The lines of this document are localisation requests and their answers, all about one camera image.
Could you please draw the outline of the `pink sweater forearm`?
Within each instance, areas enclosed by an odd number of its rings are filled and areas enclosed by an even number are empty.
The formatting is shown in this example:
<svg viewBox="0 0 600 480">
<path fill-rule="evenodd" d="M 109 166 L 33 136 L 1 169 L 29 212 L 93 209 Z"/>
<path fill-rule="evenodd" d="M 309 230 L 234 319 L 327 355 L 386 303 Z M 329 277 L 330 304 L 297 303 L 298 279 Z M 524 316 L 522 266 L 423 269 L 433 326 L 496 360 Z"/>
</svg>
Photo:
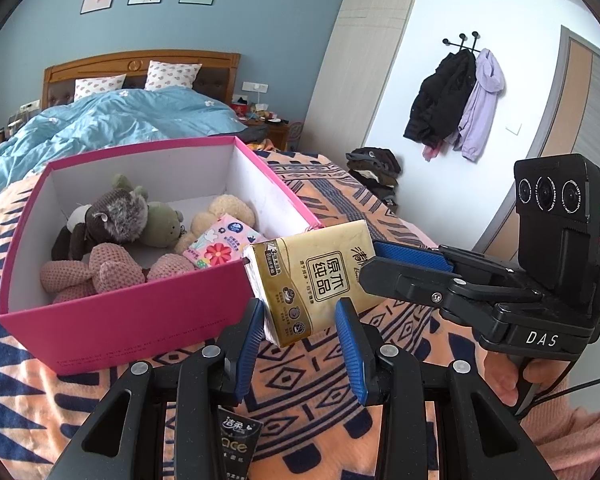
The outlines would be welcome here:
<svg viewBox="0 0 600 480">
<path fill-rule="evenodd" d="M 562 396 L 531 410 L 521 427 L 558 479 L 591 479 L 600 466 L 600 411 L 572 408 Z"/>
</svg>

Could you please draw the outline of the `right hand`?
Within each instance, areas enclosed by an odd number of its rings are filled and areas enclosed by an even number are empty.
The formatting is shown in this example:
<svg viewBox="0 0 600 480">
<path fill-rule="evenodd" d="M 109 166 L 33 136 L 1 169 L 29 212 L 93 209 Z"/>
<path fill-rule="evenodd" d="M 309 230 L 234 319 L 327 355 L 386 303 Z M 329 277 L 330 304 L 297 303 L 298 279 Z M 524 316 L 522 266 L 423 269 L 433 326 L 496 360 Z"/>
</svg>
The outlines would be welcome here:
<svg viewBox="0 0 600 480">
<path fill-rule="evenodd" d="M 539 392 L 544 392 L 569 365 L 569 362 L 536 359 L 527 365 L 522 376 L 527 382 L 537 384 Z M 518 401 L 518 366 L 505 354 L 488 352 L 483 367 L 486 383 L 505 405 L 514 406 Z"/>
</svg>

